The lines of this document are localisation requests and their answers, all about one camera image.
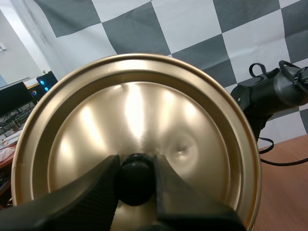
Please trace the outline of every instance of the white checker square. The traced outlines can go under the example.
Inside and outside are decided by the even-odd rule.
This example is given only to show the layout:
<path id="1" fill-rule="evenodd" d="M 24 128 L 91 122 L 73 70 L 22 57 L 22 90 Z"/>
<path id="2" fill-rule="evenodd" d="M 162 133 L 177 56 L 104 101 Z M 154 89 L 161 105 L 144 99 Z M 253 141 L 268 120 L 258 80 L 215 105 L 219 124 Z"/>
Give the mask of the white checker square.
<path id="1" fill-rule="evenodd" d="M 270 71 L 278 67 L 280 60 L 290 61 L 281 10 L 222 35 L 238 83 L 251 78 L 249 66 L 253 63 L 262 63 Z"/>
<path id="2" fill-rule="evenodd" d="M 233 89 L 237 86 L 237 84 L 233 84 L 231 86 L 226 87 L 225 89 L 227 90 L 227 92 L 229 92 L 229 94 L 231 94 L 231 92 L 233 91 Z"/>
<path id="3" fill-rule="evenodd" d="M 101 23 L 57 38 L 62 51 L 74 60 L 75 69 L 106 56 L 115 55 Z"/>
<path id="4" fill-rule="evenodd" d="M 102 23 L 150 1 L 151 0 L 92 0 Z"/>
<path id="5" fill-rule="evenodd" d="M 294 112 L 266 123 L 261 130 L 260 137 L 269 138 L 275 143 L 280 143 L 298 136 L 306 135 L 306 130 L 300 112 Z M 269 146 L 270 143 L 259 140 L 259 148 Z"/>
<path id="6" fill-rule="evenodd" d="M 153 0 L 171 53 L 221 34 L 212 0 Z"/>
<path id="7" fill-rule="evenodd" d="M 289 6 L 297 1 L 300 1 L 300 0 L 279 0 L 280 8 Z"/>
<path id="8" fill-rule="evenodd" d="M 308 109 L 308 103 L 299 107 L 300 111 Z"/>
<path id="9" fill-rule="evenodd" d="M 293 63 L 295 66 L 298 66 L 300 68 L 303 68 L 303 67 L 306 67 L 308 66 L 308 59 L 304 59 L 304 60 L 301 60 L 301 61 L 298 61 L 296 63 Z"/>

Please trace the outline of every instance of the white wall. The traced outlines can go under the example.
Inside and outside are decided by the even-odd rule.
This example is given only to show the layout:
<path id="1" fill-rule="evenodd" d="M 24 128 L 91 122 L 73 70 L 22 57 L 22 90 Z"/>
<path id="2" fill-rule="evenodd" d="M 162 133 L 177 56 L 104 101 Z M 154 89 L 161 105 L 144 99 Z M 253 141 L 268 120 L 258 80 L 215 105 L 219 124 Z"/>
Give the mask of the white wall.
<path id="1" fill-rule="evenodd" d="M 0 74 L 7 84 L 43 75 L 2 11 L 0 11 L 0 43 L 7 49 L 0 51 Z"/>
<path id="2" fill-rule="evenodd" d="M 9 0 L 0 0 L 0 10 L 9 21 L 11 27 L 14 29 L 15 33 L 18 35 L 21 42 L 24 44 L 34 62 L 37 64 L 40 71 L 49 72 L 50 68 L 39 50 L 38 46 L 30 36 L 29 32 L 21 22 L 13 6 Z"/>

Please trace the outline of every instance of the gray checker square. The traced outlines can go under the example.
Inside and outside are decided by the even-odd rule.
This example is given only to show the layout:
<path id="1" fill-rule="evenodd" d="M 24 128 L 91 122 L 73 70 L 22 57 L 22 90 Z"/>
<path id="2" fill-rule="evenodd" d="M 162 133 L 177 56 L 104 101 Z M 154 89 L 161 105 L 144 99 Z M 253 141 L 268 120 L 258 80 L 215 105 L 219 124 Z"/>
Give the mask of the gray checker square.
<path id="1" fill-rule="evenodd" d="M 236 83 L 222 34 L 172 54 L 203 70 L 223 87 Z"/>
<path id="2" fill-rule="evenodd" d="M 281 9 L 285 41 L 292 63 L 308 58 L 308 0 Z"/>
<path id="3" fill-rule="evenodd" d="M 302 118 L 306 133 L 308 133 L 308 109 L 300 111 L 300 117 Z"/>
<path id="4" fill-rule="evenodd" d="M 92 0 L 34 0 L 46 15 L 56 37 L 101 23 Z"/>
<path id="5" fill-rule="evenodd" d="M 103 22 L 103 27 L 117 54 L 170 54 L 151 2 Z"/>
<path id="6" fill-rule="evenodd" d="M 280 9 L 279 0 L 213 0 L 221 32 Z"/>

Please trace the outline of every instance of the black knob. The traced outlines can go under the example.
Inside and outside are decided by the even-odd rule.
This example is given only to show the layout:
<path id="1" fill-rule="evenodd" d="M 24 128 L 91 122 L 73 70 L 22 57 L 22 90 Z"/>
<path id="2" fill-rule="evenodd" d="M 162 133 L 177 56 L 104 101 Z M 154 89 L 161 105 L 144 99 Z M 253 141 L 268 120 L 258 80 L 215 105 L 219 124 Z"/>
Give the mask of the black knob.
<path id="1" fill-rule="evenodd" d="M 133 154 L 124 160 L 115 177 L 118 198 L 131 206 L 147 202 L 155 191 L 154 167 L 145 154 Z"/>

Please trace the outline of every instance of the desk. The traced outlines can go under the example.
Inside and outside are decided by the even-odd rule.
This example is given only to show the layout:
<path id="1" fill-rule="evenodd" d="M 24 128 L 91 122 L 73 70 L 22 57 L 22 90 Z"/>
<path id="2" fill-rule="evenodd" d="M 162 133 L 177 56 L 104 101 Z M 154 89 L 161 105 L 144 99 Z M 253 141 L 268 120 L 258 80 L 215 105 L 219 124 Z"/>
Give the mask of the desk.
<path id="1" fill-rule="evenodd" d="M 263 159 L 285 163 L 308 158 L 308 135 L 275 145 Z M 262 193 L 253 231 L 306 231 L 308 162 L 289 167 L 262 163 Z"/>

